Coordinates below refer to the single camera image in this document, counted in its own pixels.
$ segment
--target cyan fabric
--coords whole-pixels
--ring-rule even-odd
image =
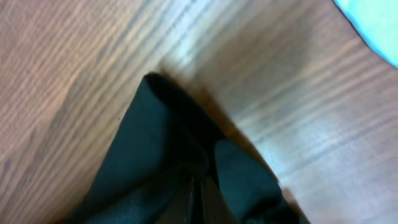
[[[228,140],[182,89],[151,73],[88,195],[64,222],[303,221],[263,166]]]
[[[335,0],[369,47],[398,67],[398,1]]]

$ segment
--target wood grain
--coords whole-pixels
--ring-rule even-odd
[[[312,223],[396,222],[398,71],[332,1],[3,0],[0,21],[0,223],[82,200],[150,70]]]

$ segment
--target dark green fabric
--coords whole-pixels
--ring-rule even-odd
[[[196,189],[191,223],[217,223],[203,216],[202,199],[209,194],[200,186],[209,178],[240,223],[299,221],[270,173],[227,140],[182,89],[151,73],[141,82],[88,195],[65,223],[155,223],[186,176],[195,180]]]

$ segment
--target dark cloth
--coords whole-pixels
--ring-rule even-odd
[[[65,223],[300,223],[270,173],[165,78],[146,75]]]

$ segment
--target light blue cloth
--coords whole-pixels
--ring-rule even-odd
[[[335,0],[362,38],[398,67],[398,0]]]

